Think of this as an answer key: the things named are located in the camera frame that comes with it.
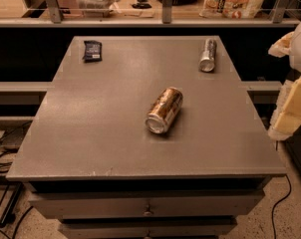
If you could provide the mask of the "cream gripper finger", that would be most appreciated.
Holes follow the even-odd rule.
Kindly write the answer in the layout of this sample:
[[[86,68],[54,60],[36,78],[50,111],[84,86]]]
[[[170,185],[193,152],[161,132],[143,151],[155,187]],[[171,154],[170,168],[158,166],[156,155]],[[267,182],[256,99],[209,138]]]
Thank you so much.
[[[284,35],[283,37],[281,37],[279,40],[277,40],[269,48],[268,54],[273,57],[277,57],[277,58],[282,58],[284,56],[290,56],[291,55],[291,41],[292,41],[293,35],[294,35],[294,32],[289,32],[286,35]]]
[[[280,89],[276,109],[270,120],[268,135],[273,140],[285,140],[301,125],[301,77],[286,80]]]

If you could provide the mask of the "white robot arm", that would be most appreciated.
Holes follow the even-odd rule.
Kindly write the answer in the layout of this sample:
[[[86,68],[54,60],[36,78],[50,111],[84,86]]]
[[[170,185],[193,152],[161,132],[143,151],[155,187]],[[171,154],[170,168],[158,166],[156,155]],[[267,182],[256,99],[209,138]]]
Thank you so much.
[[[290,67],[301,74],[301,22],[293,32],[284,35],[268,50],[274,57],[289,57]],[[301,76],[282,85],[268,135],[273,140],[285,140],[301,125]]]

